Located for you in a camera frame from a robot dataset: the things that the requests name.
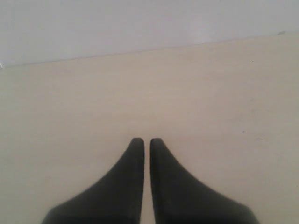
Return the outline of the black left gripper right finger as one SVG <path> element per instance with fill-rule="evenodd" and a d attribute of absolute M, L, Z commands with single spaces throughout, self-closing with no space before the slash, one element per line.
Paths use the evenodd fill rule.
<path fill-rule="evenodd" d="M 257 224 L 251 209 L 189 173 L 162 139 L 150 141 L 150 182 L 157 224 Z"/>

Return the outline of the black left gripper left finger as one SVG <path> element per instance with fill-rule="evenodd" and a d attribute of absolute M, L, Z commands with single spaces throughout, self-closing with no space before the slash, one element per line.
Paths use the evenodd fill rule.
<path fill-rule="evenodd" d="M 144 141 L 133 138 L 94 185 L 52 208 L 44 224 L 138 224 L 144 186 Z"/>

